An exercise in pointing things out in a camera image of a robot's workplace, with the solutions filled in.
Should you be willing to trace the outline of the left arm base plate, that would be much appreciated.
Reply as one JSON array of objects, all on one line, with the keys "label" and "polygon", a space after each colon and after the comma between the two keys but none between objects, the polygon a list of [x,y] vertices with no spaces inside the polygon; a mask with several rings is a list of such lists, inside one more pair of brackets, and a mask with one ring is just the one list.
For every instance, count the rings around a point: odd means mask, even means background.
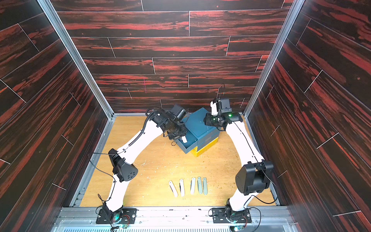
[{"label": "left arm base plate", "polygon": [[96,219],[96,224],[134,224],[136,220],[137,208],[121,208],[116,211],[101,209]]}]

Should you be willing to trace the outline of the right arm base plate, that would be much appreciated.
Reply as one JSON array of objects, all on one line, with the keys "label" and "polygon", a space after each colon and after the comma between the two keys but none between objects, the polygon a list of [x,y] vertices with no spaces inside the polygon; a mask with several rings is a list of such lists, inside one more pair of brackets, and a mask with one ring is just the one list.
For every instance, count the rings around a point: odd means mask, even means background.
[{"label": "right arm base plate", "polygon": [[208,212],[213,220],[213,223],[251,223],[251,215],[249,210],[246,208],[242,211],[233,211],[229,206],[225,207],[214,207],[211,208]]}]

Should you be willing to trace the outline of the teal yellow drawer cabinet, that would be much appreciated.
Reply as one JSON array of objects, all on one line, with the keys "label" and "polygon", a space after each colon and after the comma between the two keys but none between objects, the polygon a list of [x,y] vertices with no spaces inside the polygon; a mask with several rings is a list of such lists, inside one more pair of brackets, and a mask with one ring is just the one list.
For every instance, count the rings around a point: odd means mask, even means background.
[{"label": "teal yellow drawer cabinet", "polygon": [[206,109],[201,108],[182,119],[187,130],[191,131],[198,138],[198,145],[190,151],[195,157],[198,157],[215,145],[220,135],[220,131],[216,127],[205,125],[203,120],[207,113]]}]

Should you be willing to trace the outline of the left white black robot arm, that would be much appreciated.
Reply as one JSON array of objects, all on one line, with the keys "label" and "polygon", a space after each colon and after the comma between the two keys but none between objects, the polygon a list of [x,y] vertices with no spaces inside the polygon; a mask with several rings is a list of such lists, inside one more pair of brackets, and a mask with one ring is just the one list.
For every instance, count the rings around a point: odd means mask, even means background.
[{"label": "left white black robot arm", "polygon": [[142,129],[125,145],[108,152],[113,166],[113,183],[107,200],[102,201],[99,218],[105,218],[109,224],[119,224],[128,218],[123,212],[123,199],[130,181],[138,175],[134,161],[161,135],[170,140],[184,138],[187,128],[182,119],[185,115],[186,110],[177,104],[167,111],[157,107],[150,108],[146,111]]}]

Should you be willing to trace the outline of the teal top drawer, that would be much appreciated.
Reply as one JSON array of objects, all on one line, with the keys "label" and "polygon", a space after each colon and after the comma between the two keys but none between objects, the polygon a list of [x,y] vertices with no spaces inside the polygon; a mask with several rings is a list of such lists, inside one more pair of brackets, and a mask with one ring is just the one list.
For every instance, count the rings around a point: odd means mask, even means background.
[{"label": "teal top drawer", "polygon": [[176,144],[185,154],[187,154],[198,145],[198,138],[191,131],[188,131],[186,133],[185,138],[186,143],[184,143],[183,140],[179,138],[176,140]]}]

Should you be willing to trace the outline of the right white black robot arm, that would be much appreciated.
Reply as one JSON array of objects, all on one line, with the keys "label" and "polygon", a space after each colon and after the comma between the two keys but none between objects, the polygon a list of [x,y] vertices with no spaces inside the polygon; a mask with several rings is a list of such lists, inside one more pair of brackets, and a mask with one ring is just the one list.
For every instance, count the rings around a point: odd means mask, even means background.
[{"label": "right white black robot arm", "polygon": [[231,223],[241,219],[247,222],[249,211],[246,207],[253,198],[269,188],[273,164],[266,161],[254,146],[240,114],[229,112],[213,116],[208,113],[204,122],[207,126],[226,131],[237,150],[242,167],[235,177],[237,190],[225,205],[225,215]]}]

